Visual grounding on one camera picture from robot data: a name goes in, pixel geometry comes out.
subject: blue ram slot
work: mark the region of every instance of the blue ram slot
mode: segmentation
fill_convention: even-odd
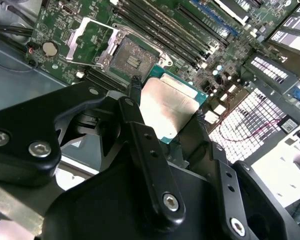
[[[238,36],[239,33],[233,27],[227,25],[219,16],[217,16],[213,11],[211,11],[205,5],[201,5],[198,0],[191,0],[198,8],[200,8],[204,13],[208,14],[212,19],[214,19],[218,24],[222,25],[224,28],[229,30],[234,36]]]

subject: surface mount component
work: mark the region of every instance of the surface mount component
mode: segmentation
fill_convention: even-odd
[[[111,72],[119,76],[126,75],[129,79],[133,76],[141,76],[144,81],[158,60],[159,58],[154,54],[125,37],[109,67]]]

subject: red wire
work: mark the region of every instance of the red wire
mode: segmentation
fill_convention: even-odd
[[[248,140],[248,139],[254,137],[254,136],[257,135],[259,132],[261,132],[264,128],[266,128],[266,127],[268,127],[268,126],[271,126],[271,125],[273,125],[273,124],[276,124],[276,123],[278,123],[278,122],[280,122],[280,121],[282,120],[282,118],[281,118],[281,119],[273,119],[273,120],[271,120],[270,122],[268,122],[268,123],[264,124],[263,126],[261,126],[260,128],[258,128],[257,130],[255,130],[250,136],[247,136],[247,137],[245,137],[244,139],[235,140],[235,139],[228,139],[228,138],[225,138],[224,135],[223,135],[223,133],[221,132],[221,125],[222,125],[224,119],[230,114],[229,92],[227,91],[226,94],[227,94],[227,98],[226,98],[226,99],[227,99],[227,100],[226,100],[226,101],[227,101],[227,111],[226,111],[226,113],[224,114],[224,116],[222,117],[221,122],[220,122],[220,124],[219,124],[219,134],[220,134],[220,136],[221,136],[224,140],[226,140],[226,141],[234,142],[234,143],[243,142],[243,141],[245,141],[245,140]]]

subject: white label sticker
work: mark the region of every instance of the white label sticker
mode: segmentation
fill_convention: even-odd
[[[288,119],[284,124],[281,126],[288,134],[291,133],[296,127],[298,127],[298,124],[296,124],[291,119]]]
[[[80,144],[81,144],[81,141],[77,141],[77,142],[72,143],[71,145],[75,146],[76,148],[79,148]]]

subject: gray metal plate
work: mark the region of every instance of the gray metal plate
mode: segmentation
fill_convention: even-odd
[[[162,80],[151,77],[142,89],[140,111],[158,139],[173,139],[199,109],[199,103]]]

